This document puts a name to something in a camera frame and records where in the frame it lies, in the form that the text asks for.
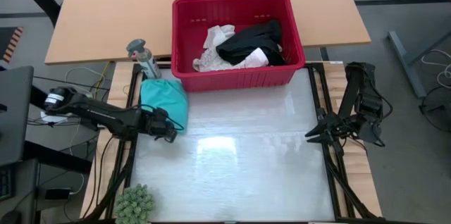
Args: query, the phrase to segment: white cloth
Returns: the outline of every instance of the white cloth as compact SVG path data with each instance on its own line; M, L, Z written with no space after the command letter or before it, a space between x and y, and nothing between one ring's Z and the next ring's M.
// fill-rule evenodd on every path
M216 47L234 34L235 26L233 25L210 27L204 43L206 51L201 55L200 59L196 58L193 60L192 67L198 72L209 72L213 70L257 68L268 65L268 58L260 48L253 51L245 60L235 66L224 61L216 52Z
M195 59L192 66L198 72L209 72L213 70L229 70L240 68L257 68L268 65L268 58L260 49L256 49L241 63L232 66L229 62L224 61L216 52L216 47L207 49L200 59Z
M219 44L224 43L227 39L231 38L235 34L234 25L224 25L222 27L214 26L210 27L208 34L206 35L204 49L216 47Z

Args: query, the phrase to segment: white cable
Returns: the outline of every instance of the white cable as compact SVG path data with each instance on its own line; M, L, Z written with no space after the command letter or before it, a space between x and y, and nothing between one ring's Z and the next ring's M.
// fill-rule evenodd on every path
M68 81L68 77L69 77L70 73L73 72L74 70L88 70L89 72L94 73L95 75L98 75L98 76L101 77L102 81L101 81L99 87L102 87L102 86L104 85L104 82L105 82L105 76L103 76L101 73L98 73L98 72L96 72L96 71L94 71L94 70L91 70L91 69L89 69L89 68L86 68L86 67L72 68L72 69L70 69L69 71L67 71L67 72L66 72L66 75L64 75L64 81L65 81L65 82ZM67 83L67 84L69 84L70 86L72 86L72 87L74 87L74 88L80 89L80 90L86 92L87 94L93 94L93 93L96 93L96 92L99 91L99 89L95 89L93 92L90 92L90 91L87 91L86 89L84 89L84 88L82 88L82 87L77 86L77 85L74 85L74 84L71 84L71 83Z
M451 86L445 85L440 81L440 76L444 75L446 78L451 79L451 63L450 64L443 64L443 63L434 63L434 62L428 62L425 61L424 59L427 57L427 55L433 53L433 52L438 52L440 54L443 54L445 56L447 56L449 59L451 59L451 55L447 54L444 51L441 50L437 50L437 49L433 49L430 50L426 55L424 55L423 57L421 57L421 62L423 62L426 65L432 65L432 66L445 66L445 69L443 72L437 74L437 83L440 84L440 86L445 87L447 89L451 89Z
M80 124L82 122L82 118L78 118L78 125L77 125L77 130L75 131L75 134L72 136L72 139L70 139L70 143L69 143L69 151L70 151L70 155L73 156L73 152L72 152L72 142L75 139L75 137L78 134L78 130L80 129ZM76 192L71 192L70 195L75 195L78 192L80 192L83 188L83 185L85 184L85 176L83 174L80 174L82 176L82 184L80 185L80 188L78 188L78 190Z

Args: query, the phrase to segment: spray bottle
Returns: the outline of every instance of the spray bottle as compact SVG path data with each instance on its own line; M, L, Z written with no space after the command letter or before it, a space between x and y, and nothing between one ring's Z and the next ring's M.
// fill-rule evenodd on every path
M136 59L148 79L159 79L161 77L160 69L158 68L152 52L144 47L146 41L143 39L135 39L127 45L128 56Z

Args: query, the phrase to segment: white table surface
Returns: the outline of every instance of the white table surface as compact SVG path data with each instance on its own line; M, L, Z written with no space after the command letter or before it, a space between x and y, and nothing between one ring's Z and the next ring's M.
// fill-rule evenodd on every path
M163 70L164 78L173 78ZM307 69L282 87L193 93L174 143L138 137L132 186L156 200L151 221L333 220Z

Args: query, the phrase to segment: bottle cap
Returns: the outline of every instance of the bottle cap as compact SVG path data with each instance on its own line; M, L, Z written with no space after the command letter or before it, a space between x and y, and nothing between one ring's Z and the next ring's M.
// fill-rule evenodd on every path
M143 39L135 39L135 40L131 41L127 45L127 48L126 48L128 51L128 57L131 58L134 51L137 51L139 53L144 52L145 44L146 44L146 41L144 41Z

